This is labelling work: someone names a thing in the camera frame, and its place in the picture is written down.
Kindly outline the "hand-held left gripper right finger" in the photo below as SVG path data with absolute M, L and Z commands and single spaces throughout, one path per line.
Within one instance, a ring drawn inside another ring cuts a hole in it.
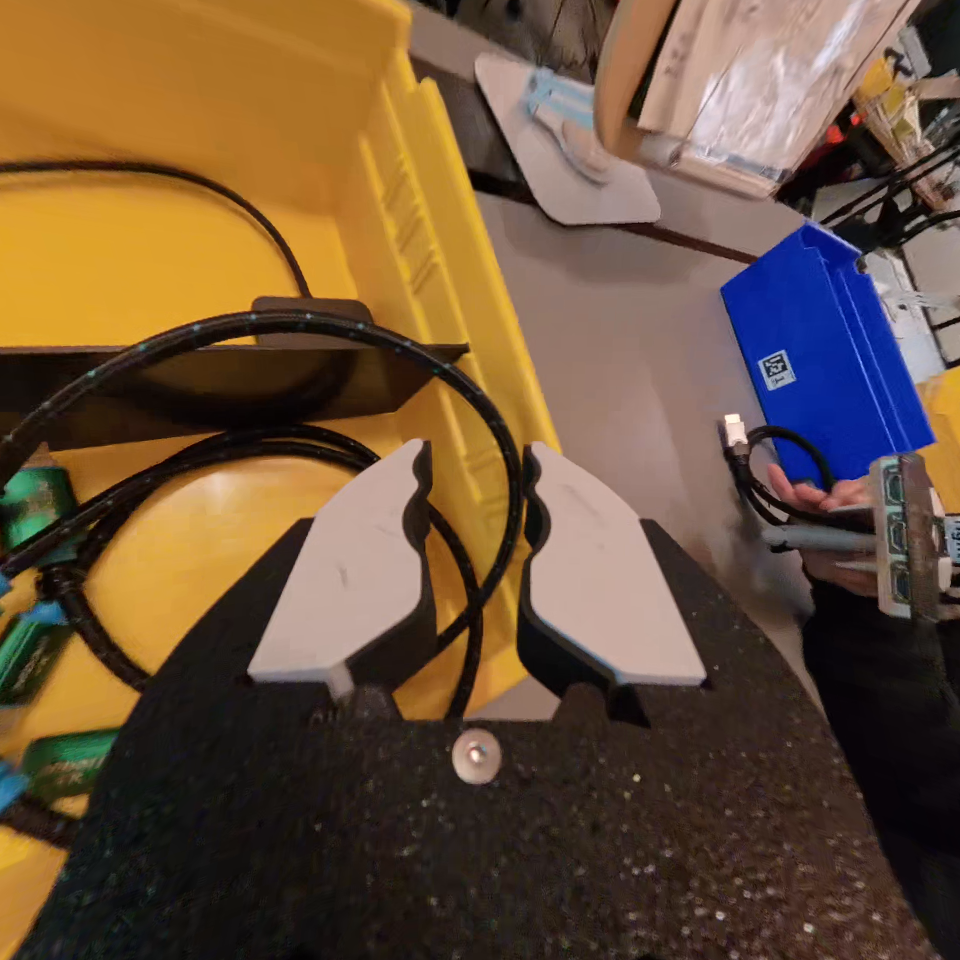
M 563 699 L 573 687 L 607 704 L 645 688 L 708 680 L 690 630 L 637 512 L 543 441 L 523 454 L 524 537 L 517 654 Z

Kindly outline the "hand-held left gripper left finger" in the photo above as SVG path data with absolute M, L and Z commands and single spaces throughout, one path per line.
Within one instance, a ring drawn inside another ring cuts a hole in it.
M 358 473 L 315 514 L 248 664 L 257 683 L 320 683 L 336 700 L 390 693 L 434 656 L 426 557 L 431 444 L 416 438 Z

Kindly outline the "silver usb hub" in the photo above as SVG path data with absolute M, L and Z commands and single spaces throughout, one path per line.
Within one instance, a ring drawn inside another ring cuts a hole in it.
M 924 457 L 879 458 L 869 479 L 879 608 L 914 622 L 946 620 L 958 600 L 953 533 Z

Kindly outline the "black braided cable teal specks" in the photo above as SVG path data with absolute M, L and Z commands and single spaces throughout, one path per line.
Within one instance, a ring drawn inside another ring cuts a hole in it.
M 462 633 L 468 634 L 461 676 L 446 713 L 447 718 L 463 717 L 479 669 L 484 608 L 507 572 L 521 532 L 522 465 L 516 443 L 494 403 L 462 370 L 441 358 L 438 346 L 409 340 L 372 321 L 320 310 L 290 308 L 246 311 L 186 324 L 109 356 L 98 366 L 92 366 L 65 382 L 29 413 L 22 414 L 2 437 L 2 486 L 5 487 L 24 466 L 28 454 L 46 438 L 54 421 L 84 398 L 108 390 L 115 380 L 129 378 L 163 361 L 194 354 L 244 334 L 257 332 L 318 335 L 381 349 L 406 359 L 458 393 L 481 418 L 496 442 L 507 475 L 507 517 L 500 546 L 484 582 L 477 583 L 468 578 L 465 548 L 454 537 L 450 525 L 442 520 L 438 511 L 430 512 L 431 522 L 446 541 L 466 589 L 465 610 L 438 638 L 439 647 L 444 649 Z

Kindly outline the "yellow plastic bin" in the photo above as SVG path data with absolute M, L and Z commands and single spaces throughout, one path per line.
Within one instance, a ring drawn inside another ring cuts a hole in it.
M 927 415 L 934 442 L 921 450 L 931 474 L 959 472 L 959 366 L 926 378 L 918 395 Z
M 558 447 L 447 108 L 415 78 L 402 2 L 2 2 L 2 161 L 85 157 L 185 169 L 233 189 L 289 241 L 313 294 L 356 299 L 460 366 L 519 448 Z M 262 228 L 209 190 L 147 174 L 2 177 L 2 347 L 126 346 L 295 292 Z M 434 443 L 438 508 L 477 572 L 506 517 L 500 455 L 452 390 L 325 423 L 378 451 Z M 240 561 L 346 481 L 332 465 L 247 461 L 166 486 L 93 576 L 110 627 L 150 668 Z M 79 640 L 32 738 L 115 726 L 136 696 Z

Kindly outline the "person's right forearm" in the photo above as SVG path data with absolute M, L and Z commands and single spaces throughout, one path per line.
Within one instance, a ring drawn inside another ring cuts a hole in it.
M 958 958 L 958 621 L 916 634 L 874 597 L 810 583 L 806 670 L 908 905 Z

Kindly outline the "green hdmi plug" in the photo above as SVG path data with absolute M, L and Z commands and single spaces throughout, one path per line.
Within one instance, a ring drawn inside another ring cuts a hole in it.
M 35 451 L 2 491 L 2 552 L 13 551 L 77 506 L 67 469 L 45 448 Z
M 118 727 L 100 728 L 31 741 L 19 764 L 30 795 L 47 806 L 89 795 L 119 733 Z
M 33 702 L 71 639 L 62 614 L 34 610 L 9 618 L 1 634 L 1 709 L 16 710 Z

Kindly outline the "person's right hand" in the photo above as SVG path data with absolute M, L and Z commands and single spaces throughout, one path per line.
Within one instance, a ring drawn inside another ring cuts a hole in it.
M 831 513 L 843 507 L 872 505 L 865 477 L 839 481 L 826 491 L 808 483 L 793 484 L 778 464 L 770 463 L 767 478 L 774 496 L 799 511 Z M 867 569 L 873 558 L 871 553 L 806 549 L 799 554 L 810 581 L 825 582 L 852 594 L 877 599 L 877 572 Z

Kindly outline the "blue plastic bin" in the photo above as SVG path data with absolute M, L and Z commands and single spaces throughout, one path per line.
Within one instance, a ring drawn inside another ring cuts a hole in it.
M 768 426 L 792 431 L 835 479 L 935 442 L 860 250 L 807 221 L 721 287 Z

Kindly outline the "black bin divider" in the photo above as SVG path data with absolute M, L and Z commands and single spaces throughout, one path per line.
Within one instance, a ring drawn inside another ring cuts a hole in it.
M 310 335 L 209 346 L 128 372 L 45 426 L 79 450 L 397 412 L 433 378 L 385 347 Z

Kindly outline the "grey mat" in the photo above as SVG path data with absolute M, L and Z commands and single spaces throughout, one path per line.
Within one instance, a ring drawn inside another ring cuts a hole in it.
M 541 67 L 547 68 L 489 53 L 474 61 L 475 81 L 535 202 L 566 227 L 658 222 L 661 205 L 641 168 L 607 153 L 609 181 L 593 184 L 570 167 L 551 134 L 531 120 L 522 96 L 531 73 Z M 592 85 L 558 76 L 592 90 L 594 100 Z

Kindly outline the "light blue face mask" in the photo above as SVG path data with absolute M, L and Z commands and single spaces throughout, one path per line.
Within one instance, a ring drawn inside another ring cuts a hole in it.
M 521 102 L 572 169 L 596 186 L 609 182 L 612 161 L 594 130 L 593 90 L 540 67 L 531 73 Z

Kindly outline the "wooden chair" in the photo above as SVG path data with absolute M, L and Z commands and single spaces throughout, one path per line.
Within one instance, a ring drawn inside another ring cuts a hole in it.
M 636 163 L 644 133 L 631 102 L 654 59 L 676 2 L 620 1 L 610 19 L 594 83 L 593 126 L 607 153 Z

